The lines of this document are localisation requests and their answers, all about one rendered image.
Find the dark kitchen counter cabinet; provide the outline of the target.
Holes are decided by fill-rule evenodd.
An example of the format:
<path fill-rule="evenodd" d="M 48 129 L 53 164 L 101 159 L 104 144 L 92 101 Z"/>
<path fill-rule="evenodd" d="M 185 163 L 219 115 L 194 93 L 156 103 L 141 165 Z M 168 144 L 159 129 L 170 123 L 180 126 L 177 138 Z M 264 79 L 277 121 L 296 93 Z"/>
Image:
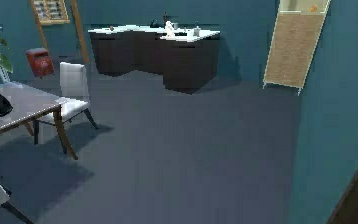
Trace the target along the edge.
<path fill-rule="evenodd" d="M 167 37 L 163 28 L 123 25 L 89 31 L 96 68 L 108 76 L 143 71 L 163 77 L 169 90 L 193 93 L 217 73 L 220 33 L 177 29 Z"/>

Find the black faucet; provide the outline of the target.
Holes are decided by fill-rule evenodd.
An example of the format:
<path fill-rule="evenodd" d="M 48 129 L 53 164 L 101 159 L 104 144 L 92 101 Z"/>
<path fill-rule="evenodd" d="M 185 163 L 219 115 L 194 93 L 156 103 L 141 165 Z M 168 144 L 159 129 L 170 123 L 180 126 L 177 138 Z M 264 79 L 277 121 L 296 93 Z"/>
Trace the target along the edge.
<path fill-rule="evenodd" d="M 164 28 L 166 22 L 170 19 L 170 16 L 167 13 L 164 13 L 162 18 L 163 18 L 162 23 L 160 23 L 158 20 L 152 20 L 150 23 L 150 28 Z"/>

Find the white chair with dark legs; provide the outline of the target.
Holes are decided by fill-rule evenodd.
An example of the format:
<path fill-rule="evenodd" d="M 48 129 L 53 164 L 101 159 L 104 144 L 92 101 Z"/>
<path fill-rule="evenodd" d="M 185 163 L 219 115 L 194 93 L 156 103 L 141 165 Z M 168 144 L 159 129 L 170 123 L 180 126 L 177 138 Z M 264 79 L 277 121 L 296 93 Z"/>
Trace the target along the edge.
<path fill-rule="evenodd" d="M 88 90 L 86 67 L 83 64 L 61 62 L 60 70 L 60 100 L 62 122 L 71 122 L 72 119 L 84 113 L 95 129 L 98 125 L 90 112 L 90 95 Z"/>

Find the red bin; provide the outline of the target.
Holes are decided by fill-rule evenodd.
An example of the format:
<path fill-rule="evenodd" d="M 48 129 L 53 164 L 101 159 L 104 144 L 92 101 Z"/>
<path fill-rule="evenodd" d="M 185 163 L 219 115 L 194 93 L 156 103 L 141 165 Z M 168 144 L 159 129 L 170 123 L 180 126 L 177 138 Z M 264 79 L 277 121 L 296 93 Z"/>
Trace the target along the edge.
<path fill-rule="evenodd" d="M 35 77 L 42 78 L 54 73 L 52 57 L 47 49 L 29 49 L 26 51 L 26 56 Z"/>

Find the grey table with wooden legs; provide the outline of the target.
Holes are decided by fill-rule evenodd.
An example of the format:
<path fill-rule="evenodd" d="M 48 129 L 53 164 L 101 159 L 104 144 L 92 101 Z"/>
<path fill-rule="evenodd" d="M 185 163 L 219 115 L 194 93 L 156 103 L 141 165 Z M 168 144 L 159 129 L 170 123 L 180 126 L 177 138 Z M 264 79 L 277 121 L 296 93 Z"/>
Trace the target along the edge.
<path fill-rule="evenodd" d="M 66 103 L 66 100 L 14 81 L 0 84 L 0 93 L 13 107 L 9 114 L 0 118 L 0 134 L 52 113 L 63 146 L 75 160 L 78 159 L 62 122 L 62 105 Z"/>

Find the dark brown door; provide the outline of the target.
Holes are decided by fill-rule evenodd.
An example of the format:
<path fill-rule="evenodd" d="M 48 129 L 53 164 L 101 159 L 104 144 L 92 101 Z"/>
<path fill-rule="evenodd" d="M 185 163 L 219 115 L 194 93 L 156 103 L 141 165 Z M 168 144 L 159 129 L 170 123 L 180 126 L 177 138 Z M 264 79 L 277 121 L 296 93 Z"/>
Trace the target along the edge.
<path fill-rule="evenodd" d="M 358 224 L 358 169 L 326 224 Z"/>

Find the wooden frame with window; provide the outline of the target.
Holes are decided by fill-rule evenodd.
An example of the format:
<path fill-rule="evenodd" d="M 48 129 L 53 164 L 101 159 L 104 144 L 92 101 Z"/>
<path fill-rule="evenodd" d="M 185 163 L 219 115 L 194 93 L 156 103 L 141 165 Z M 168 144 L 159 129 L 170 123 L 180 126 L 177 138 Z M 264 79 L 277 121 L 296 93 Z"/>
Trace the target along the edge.
<path fill-rule="evenodd" d="M 39 31 L 41 42 L 44 48 L 48 43 L 43 31 L 44 26 L 61 25 L 70 23 L 65 0 L 28 0 L 34 14 L 35 24 Z M 76 0 L 69 0 L 72 16 L 78 36 L 80 53 L 85 63 L 89 62 L 88 49 L 84 37 L 83 26 Z"/>

